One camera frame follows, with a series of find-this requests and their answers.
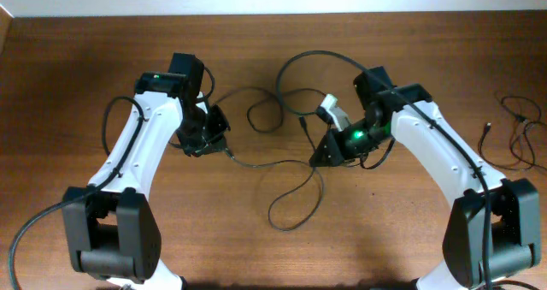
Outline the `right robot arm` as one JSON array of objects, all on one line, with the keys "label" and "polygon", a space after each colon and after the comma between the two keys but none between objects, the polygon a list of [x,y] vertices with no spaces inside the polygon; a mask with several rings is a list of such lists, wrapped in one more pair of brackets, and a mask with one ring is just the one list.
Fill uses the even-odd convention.
[{"label": "right robot arm", "polygon": [[363,161],[384,141],[409,150],[437,183],[451,213],[443,261],[408,289],[478,289],[541,261],[539,194],[527,179],[511,181],[480,157],[446,122],[419,84],[394,86],[382,67],[353,81],[364,109],[355,123],[328,94],[315,113],[329,129],[309,159],[337,167]]}]

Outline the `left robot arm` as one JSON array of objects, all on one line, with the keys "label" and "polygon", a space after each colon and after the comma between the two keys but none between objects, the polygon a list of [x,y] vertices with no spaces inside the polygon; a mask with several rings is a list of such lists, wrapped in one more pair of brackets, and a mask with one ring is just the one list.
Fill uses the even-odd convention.
[{"label": "left robot arm", "polygon": [[226,149],[229,123],[201,91],[203,62],[175,53],[167,72],[136,81],[130,114],[113,150],[86,187],[69,187],[62,217],[73,269],[125,289],[184,289],[161,260],[162,236],[149,204],[172,137],[188,157]]}]

